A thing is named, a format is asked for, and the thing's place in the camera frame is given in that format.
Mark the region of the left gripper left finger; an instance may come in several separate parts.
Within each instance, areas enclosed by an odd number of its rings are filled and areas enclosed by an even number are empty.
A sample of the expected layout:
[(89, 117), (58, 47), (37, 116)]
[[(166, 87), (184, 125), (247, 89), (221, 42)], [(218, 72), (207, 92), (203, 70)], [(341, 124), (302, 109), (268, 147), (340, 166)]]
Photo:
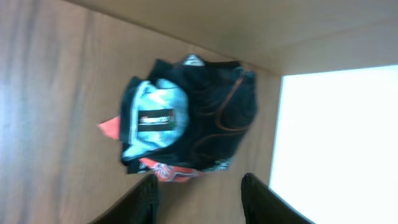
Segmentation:
[(159, 181), (149, 174), (90, 224), (156, 224), (158, 209)]

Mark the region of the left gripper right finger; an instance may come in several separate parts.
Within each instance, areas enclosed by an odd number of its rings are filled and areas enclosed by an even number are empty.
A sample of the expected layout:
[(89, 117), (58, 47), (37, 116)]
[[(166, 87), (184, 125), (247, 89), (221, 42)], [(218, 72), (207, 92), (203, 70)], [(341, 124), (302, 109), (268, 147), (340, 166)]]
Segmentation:
[(241, 180), (241, 201), (246, 224), (313, 224), (253, 173)]

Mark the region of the black orange-patterned jersey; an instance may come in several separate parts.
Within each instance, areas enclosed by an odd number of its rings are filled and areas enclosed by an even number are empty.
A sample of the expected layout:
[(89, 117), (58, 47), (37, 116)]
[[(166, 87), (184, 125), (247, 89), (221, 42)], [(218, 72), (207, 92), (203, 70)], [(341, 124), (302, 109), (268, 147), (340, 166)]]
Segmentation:
[(208, 172), (229, 167), (257, 112), (256, 74), (237, 61), (188, 55), (157, 60), (131, 78), (120, 107), (121, 162), (130, 174), (144, 159)]

